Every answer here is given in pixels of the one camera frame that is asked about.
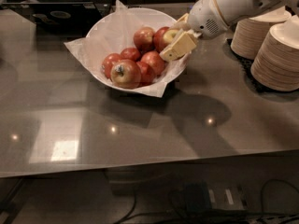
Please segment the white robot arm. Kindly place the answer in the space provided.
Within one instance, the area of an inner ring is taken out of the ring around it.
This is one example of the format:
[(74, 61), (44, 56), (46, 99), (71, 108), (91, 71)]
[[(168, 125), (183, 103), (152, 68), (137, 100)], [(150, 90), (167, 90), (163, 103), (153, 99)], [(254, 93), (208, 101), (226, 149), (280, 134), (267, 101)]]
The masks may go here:
[(199, 37), (214, 38), (238, 21), (282, 6), (298, 13), (298, 4), (299, 0), (198, 0), (186, 21), (175, 24), (179, 32), (160, 56), (167, 62), (180, 59), (196, 48)]

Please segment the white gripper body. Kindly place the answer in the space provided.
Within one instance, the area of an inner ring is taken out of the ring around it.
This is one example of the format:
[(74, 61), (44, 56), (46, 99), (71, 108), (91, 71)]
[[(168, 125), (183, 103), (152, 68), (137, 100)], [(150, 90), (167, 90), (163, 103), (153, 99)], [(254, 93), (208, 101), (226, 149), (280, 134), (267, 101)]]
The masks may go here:
[(221, 14), (217, 0), (198, 0), (189, 12), (187, 23), (204, 39), (217, 37), (229, 28)]

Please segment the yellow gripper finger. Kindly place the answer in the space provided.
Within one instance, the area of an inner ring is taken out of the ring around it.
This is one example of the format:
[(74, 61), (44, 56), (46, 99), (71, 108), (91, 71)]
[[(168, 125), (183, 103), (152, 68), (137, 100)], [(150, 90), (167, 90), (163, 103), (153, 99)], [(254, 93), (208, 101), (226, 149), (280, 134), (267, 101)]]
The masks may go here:
[(171, 26), (171, 29), (177, 29), (177, 30), (182, 29), (184, 31), (190, 30), (191, 27), (188, 24), (188, 18), (189, 18), (189, 14), (185, 13)]
[(160, 52), (160, 56), (167, 62), (178, 60), (195, 49), (197, 43), (197, 33), (193, 30), (184, 31), (180, 29), (173, 41)]

